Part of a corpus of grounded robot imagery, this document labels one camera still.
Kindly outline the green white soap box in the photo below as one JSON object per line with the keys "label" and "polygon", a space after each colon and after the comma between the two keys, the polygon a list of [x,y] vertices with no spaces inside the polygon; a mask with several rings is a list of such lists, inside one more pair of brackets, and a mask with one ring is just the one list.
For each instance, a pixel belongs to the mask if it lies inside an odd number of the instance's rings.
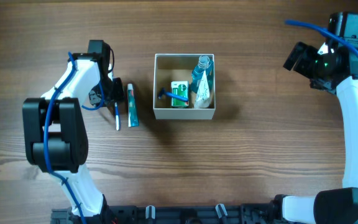
{"label": "green white soap box", "polygon": [[[174,95],[189,99],[188,81],[171,82],[171,90]],[[189,106],[189,101],[181,101],[176,98],[172,98],[171,106],[172,108],[187,108]]]}

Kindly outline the blue mouthwash bottle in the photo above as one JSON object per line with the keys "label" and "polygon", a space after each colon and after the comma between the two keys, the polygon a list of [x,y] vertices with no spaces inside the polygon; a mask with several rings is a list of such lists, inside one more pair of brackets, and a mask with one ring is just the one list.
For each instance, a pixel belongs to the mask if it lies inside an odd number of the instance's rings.
{"label": "blue mouthwash bottle", "polygon": [[212,89],[213,86],[213,74],[212,69],[214,67],[214,62],[207,56],[201,55],[198,59],[198,64],[193,69],[191,76],[192,76],[192,83],[190,85],[190,90],[194,93],[197,93],[199,85],[201,83],[201,78],[203,73],[206,72],[206,77],[208,81],[209,89]]}

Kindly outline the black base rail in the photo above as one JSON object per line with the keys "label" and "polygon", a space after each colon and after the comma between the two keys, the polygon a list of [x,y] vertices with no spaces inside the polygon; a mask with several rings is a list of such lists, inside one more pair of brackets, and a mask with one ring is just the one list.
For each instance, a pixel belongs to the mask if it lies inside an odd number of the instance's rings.
{"label": "black base rail", "polygon": [[285,220],[270,219],[267,203],[225,206],[226,213],[220,215],[215,206],[153,207],[153,217],[146,217],[145,207],[111,206],[110,223],[285,223]]}

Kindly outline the teal toothpaste tube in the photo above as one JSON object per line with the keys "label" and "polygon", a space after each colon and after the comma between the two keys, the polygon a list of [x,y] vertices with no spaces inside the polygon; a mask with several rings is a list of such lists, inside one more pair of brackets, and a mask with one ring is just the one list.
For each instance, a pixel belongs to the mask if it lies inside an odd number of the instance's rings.
{"label": "teal toothpaste tube", "polygon": [[139,125],[137,116],[137,108],[135,103],[134,87],[131,83],[127,85],[127,99],[128,99],[128,127],[136,127]]}

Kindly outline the white open cardboard box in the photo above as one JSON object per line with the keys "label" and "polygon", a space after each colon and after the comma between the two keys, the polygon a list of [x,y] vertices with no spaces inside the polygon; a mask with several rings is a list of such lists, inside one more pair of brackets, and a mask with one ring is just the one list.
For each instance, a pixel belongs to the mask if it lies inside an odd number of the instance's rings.
{"label": "white open cardboard box", "polygon": [[162,88],[172,91],[172,82],[192,83],[191,73],[198,64],[201,54],[156,54],[154,65],[153,111],[156,119],[210,120],[216,110],[216,73],[215,66],[210,69],[212,86],[209,89],[209,106],[195,108],[196,93],[187,89],[189,105],[174,108],[172,99],[163,95],[158,97]]}

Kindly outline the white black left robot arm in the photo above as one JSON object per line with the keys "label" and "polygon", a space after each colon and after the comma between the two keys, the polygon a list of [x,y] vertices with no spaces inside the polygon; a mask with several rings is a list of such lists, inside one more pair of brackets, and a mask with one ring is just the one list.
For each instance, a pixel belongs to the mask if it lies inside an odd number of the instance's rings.
{"label": "white black left robot arm", "polygon": [[49,174],[71,204],[73,223],[117,223],[86,165],[88,137],[81,110],[86,95],[100,95],[91,111],[109,103],[110,73],[114,53],[69,54],[59,81],[39,98],[28,98],[22,107],[25,154],[28,162]]}

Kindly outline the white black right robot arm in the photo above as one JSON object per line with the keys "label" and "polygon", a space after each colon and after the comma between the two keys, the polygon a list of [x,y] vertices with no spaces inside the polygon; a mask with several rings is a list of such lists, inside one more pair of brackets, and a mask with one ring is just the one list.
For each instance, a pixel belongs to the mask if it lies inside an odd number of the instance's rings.
{"label": "white black right robot arm", "polygon": [[321,54],[297,43],[284,68],[310,80],[310,86],[337,96],[341,106],[345,168],[340,189],[315,196],[277,195],[270,203],[269,218],[287,223],[358,223],[358,52],[336,46]]}

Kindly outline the white lotion tube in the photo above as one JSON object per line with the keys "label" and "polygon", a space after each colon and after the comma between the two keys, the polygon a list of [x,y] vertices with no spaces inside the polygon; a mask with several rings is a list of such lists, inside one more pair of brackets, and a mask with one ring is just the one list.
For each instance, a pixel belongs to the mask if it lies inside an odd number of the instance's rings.
{"label": "white lotion tube", "polygon": [[207,108],[210,105],[210,89],[208,85],[208,79],[206,76],[206,72],[203,72],[203,76],[201,77],[201,81],[198,87],[198,91],[196,93],[196,100],[194,103],[195,109]]}

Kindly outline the blue white toothbrush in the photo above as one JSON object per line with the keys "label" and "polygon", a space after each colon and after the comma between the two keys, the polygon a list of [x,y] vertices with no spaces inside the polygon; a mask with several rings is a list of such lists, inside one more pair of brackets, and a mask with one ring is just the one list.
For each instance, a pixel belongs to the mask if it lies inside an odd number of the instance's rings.
{"label": "blue white toothbrush", "polygon": [[121,122],[120,122],[119,107],[117,102],[114,103],[114,114],[115,114],[116,130],[119,131],[121,128]]}

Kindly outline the blue disposable razor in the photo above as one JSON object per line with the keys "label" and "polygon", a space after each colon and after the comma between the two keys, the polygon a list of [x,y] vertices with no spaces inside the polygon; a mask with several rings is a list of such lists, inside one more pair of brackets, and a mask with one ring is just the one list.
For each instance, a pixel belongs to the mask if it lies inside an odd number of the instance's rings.
{"label": "blue disposable razor", "polygon": [[169,91],[166,91],[164,88],[162,88],[159,93],[158,93],[158,98],[161,99],[162,96],[165,95],[167,97],[179,100],[179,101],[183,101],[183,102],[188,102],[188,98],[184,97],[184,96],[180,96],[180,95],[175,95]]}

